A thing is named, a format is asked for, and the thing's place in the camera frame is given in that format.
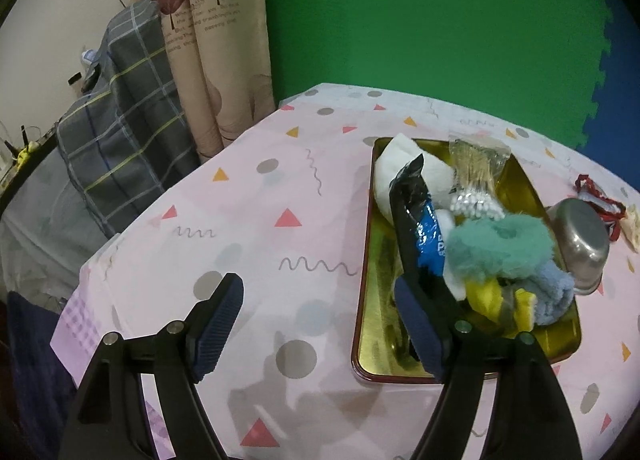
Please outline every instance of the tablecloth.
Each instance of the tablecloth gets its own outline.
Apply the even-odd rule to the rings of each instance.
[[[227,453],[407,460],[441,387],[367,384],[350,364],[372,144],[399,132],[500,138],[545,205],[572,195],[579,173],[610,196],[640,204],[618,177],[531,130],[431,98],[322,84],[171,188],[89,260],[52,339],[60,360],[79,382],[101,335],[156,333],[236,272],[244,305],[216,370],[198,385]],[[626,241],[613,244],[602,285],[577,299],[582,344],[554,368],[587,460],[606,451],[640,398],[637,269],[640,259]],[[152,379],[143,382],[167,458],[157,394]],[[488,380],[467,460],[479,457],[494,393]]]

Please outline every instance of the metal tin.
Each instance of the metal tin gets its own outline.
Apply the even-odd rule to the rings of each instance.
[[[379,138],[373,147],[364,266],[351,364],[359,377],[370,382],[433,384],[436,382],[433,376],[425,372],[409,353],[409,337],[392,295],[394,281],[402,270],[396,233],[380,214],[373,197],[373,163],[390,141],[389,137]],[[447,141],[416,140],[416,143],[444,162],[450,162]],[[507,211],[530,214],[542,218],[549,225],[544,206],[513,155],[496,184],[496,196]],[[566,270],[557,245],[556,262]],[[471,310],[466,301],[463,307],[465,318],[476,327],[491,335],[507,335],[503,328]],[[536,327],[532,334],[551,363],[572,355],[582,338],[575,301],[560,320],[550,326]]]

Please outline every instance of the gray plaid fabric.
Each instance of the gray plaid fabric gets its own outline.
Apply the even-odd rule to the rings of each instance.
[[[169,187],[199,166],[164,49],[155,0],[111,20],[94,88],[56,132],[69,177],[107,236],[122,232]]]

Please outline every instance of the blue foam mat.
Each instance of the blue foam mat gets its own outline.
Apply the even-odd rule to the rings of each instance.
[[[600,60],[606,77],[593,93],[598,111],[585,120],[588,141],[578,151],[640,190],[640,28],[622,0],[606,2],[613,15],[604,32],[611,50]]]

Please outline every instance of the beige curtain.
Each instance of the beige curtain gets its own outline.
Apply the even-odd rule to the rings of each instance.
[[[166,52],[202,160],[274,109],[264,0],[158,0]]]

